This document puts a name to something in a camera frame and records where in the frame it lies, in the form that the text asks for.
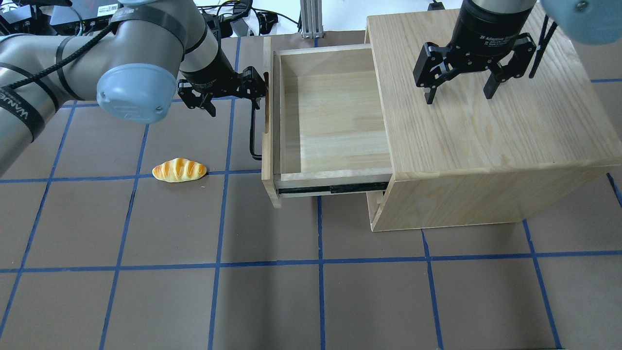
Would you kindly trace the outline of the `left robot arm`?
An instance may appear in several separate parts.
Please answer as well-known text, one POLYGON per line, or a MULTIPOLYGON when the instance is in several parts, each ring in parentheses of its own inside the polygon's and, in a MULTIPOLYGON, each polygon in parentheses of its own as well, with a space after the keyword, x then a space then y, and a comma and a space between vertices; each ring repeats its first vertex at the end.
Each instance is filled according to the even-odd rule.
POLYGON ((122 0, 93 37, 9 34, 1 38, 1 172, 5 173, 68 101, 96 101, 122 120, 167 116, 176 93, 215 115, 213 98, 266 97, 254 67, 236 72, 217 18, 192 0, 122 0))

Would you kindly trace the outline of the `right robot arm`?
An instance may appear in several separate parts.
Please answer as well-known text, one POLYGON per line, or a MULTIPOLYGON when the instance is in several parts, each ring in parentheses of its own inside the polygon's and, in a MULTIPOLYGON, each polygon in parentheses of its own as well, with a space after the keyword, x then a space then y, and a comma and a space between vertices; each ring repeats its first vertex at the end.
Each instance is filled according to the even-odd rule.
POLYGON ((491 99, 510 78, 535 73, 556 29, 577 42, 599 46, 621 38, 619 0, 542 0, 538 41, 523 27, 534 0, 465 0, 446 46, 423 44, 413 69, 417 87, 432 104, 437 88, 460 74, 490 71, 484 95, 491 99))

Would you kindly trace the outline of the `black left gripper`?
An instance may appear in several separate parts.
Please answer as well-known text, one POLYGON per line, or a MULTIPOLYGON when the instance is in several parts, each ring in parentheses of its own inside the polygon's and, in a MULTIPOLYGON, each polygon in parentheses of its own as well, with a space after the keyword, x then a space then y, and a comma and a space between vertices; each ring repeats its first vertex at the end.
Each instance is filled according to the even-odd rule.
POLYGON ((187 108, 199 108, 212 118, 216 117, 213 98, 237 97, 251 101, 254 109, 260 109, 260 100, 266 97, 267 85, 255 67, 246 67, 242 73, 229 69, 216 69, 214 72, 180 71, 177 93, 187 108))

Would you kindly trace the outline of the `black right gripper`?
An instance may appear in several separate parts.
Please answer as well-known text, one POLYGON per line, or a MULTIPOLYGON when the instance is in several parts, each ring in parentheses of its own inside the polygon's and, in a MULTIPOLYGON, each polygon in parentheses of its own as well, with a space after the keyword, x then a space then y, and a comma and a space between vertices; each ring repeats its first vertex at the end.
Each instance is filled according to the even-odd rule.
POLYGON ((464 0, 446 46, 426 42, 413 69, 426 104, 437 88, 458 74, 490 70, 484 95, 491 99, 500 85, 525 74, 536 45, 523 26, 535 0, 464 0))

